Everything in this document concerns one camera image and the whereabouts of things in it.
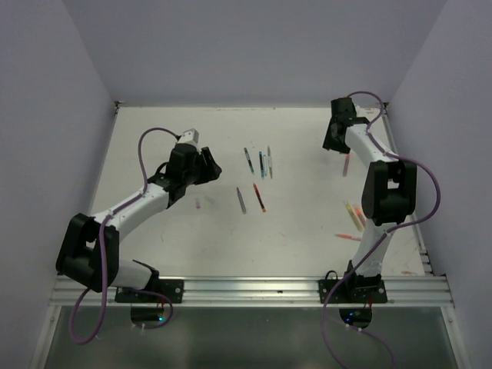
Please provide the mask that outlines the purple highlighter pen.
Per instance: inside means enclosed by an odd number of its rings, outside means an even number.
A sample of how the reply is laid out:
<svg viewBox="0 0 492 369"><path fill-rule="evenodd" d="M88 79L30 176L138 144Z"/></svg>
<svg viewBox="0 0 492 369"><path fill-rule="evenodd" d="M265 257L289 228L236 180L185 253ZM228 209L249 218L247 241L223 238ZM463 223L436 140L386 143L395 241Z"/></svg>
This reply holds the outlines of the purple highlighter pen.
<svg viewBox="0 0 492 369"><path fill-rule="evenodd" d="M240 188L239 187L236 187L236 192L237 192L238 201L239 201L239 204L240 204L240 207L241 207L241 212L242 212L242 214L247 214L247 208L245 206L244 199L242 197L242 194L241 194L241 191L240 191Z"/></svg>

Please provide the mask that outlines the red capped pen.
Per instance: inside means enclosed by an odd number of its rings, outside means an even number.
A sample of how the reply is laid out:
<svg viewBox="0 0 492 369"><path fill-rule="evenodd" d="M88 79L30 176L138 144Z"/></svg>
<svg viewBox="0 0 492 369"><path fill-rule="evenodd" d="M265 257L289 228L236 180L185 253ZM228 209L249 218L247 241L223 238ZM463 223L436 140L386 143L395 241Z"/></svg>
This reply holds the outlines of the red capped pen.
<svg viewBox="0 0 492 369"><path fill-rule="evenodd" d="M259 205L261 207L261 210L262 210L263 213L265 213L266 212L266 207L264 206L264 202L262 200L262 197L261 197L259 188L258 188L258 186L255 183L253 183L253 189L254 189L254 193L256 194L258 203L259 203Z"/></svg>

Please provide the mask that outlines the thin green fineliner pen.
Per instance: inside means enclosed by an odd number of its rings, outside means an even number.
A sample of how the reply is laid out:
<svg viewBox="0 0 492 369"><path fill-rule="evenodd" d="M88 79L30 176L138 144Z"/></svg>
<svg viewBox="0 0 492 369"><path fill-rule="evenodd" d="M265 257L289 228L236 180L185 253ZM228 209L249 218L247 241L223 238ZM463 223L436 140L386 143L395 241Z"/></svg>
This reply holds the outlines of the thin green fineliner pen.
<svg viewBox="0 0 492 369"><path fill-rule="evenodd" d="M267 161L268 161L268 174L269 174L270 179L273 179L273 164L272 164L270 146L268 146L268 148L267 148Z"/></svg>

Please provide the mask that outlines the white blue marker pen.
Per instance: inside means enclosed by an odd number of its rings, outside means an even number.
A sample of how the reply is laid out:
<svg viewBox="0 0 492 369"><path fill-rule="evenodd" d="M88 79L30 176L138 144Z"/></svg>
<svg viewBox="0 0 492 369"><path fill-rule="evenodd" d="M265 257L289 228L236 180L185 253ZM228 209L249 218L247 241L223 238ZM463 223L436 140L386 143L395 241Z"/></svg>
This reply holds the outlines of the white blue marker pen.
<svg viewBox="0 0 492 369"><path fill-rule="evenodd" d="M263 155L263 162L264 162L264 175L265 177L268 176L268 157L267 155Z"/></svg>

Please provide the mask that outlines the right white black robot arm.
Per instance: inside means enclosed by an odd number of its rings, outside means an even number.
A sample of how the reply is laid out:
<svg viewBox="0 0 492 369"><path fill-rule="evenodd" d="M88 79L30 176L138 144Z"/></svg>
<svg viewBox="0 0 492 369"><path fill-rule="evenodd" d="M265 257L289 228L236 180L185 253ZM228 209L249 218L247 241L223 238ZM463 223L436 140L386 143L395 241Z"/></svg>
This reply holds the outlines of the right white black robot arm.
<svg viewBox="0 0 492 369"><path fill-rule="evenodd" d="M354 152L367 168L361 195L366 226L344 276L318 281L322 302L387 302L381 277L384 256L393 228L403 224L416 206L417 166L396 158L371 134L368 125L368 119L357 114L351 98L331 101L331 119L323 148L341 154Z"/></svg>

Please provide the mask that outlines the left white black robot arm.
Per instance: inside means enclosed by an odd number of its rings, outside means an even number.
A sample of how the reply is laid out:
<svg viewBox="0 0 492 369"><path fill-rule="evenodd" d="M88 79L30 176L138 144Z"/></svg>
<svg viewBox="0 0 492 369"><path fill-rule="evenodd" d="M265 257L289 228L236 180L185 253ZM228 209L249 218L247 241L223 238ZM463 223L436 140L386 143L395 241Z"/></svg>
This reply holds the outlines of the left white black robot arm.
<svg viewBox="0 0 492 369"><path fill-rule="evenodd" d="M169 209L190 185L216 181L221 168L208 147L176 144L163 173L145 180L142 189L96 215L75 215L68 223L55 263L59 274L101 293L108 287L132 289L142 301L159 294L159 272L136 260L120 258L120 243L137 227Z"/></svg>

